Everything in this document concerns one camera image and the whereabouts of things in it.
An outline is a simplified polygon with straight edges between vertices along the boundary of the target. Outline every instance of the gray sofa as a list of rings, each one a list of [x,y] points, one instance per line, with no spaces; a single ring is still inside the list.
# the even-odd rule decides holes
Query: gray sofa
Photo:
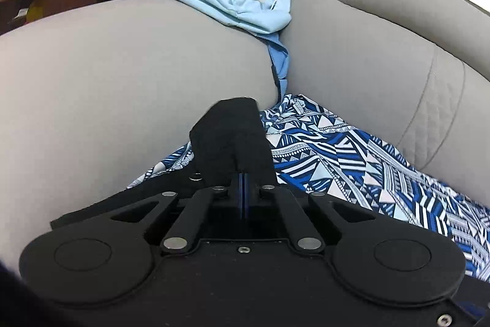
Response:
[[[290,93],[490,205],[490,17],[466,0],[292,0]],[[276,103],[252,35],[175,0],[117,0],[0,36],[0,257],[122,190],[217,100]]]

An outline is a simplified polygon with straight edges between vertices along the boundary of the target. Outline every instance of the light blue cloth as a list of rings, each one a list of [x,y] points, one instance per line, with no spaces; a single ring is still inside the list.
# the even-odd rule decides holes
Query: light blue cloth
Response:
[[[289,54],[278,31],[291,21],[291,0],[179,0],[224,25],[240,27],[264,40],[277,75],[281,99],[286,93]]]

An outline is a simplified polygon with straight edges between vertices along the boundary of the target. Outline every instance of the yellow object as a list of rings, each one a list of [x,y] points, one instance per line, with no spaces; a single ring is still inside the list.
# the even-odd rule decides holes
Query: yellow object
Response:
[[[39,20],[43,17],[43,7],[34,6],[34,4],[29,6],[28,14],[25,15],[25,22],[32,23],[33,21]]]

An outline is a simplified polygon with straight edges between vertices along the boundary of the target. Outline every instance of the round black pad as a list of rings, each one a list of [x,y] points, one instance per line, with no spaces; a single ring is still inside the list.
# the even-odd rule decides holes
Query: round black pad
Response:
[[[355,292],[401,307],[451,296],[465,273],[465,257],[448,238],[387,218],[353,223],[332,262]]]
[[[423,268],[431,259],[429,249],[418,241],[387,240],[374,248],[374,257],[381,265],[400,272]]]
[[[84,272],[101,267],[111,258],[110,245],[95,239],[63,243],[55,251],[55,262],[67,270]]]
[[[21,254],[20,273],[52,301],[108,301],[150,273],[153,257],[142,236],[137,224],[111,219],[68,225],[33,240]]]

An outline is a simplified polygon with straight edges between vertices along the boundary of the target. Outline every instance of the blue patterned fabric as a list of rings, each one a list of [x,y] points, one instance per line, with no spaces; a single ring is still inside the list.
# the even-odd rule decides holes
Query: blue patterned fabric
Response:
[[[353,204],[449,236],[466,274],[490,277],[490,209],[418,172],[391,144],[361,131],[302,95],[260,113],[279,183],[324,191]],[[183,168],[190,143],[130,186]]]

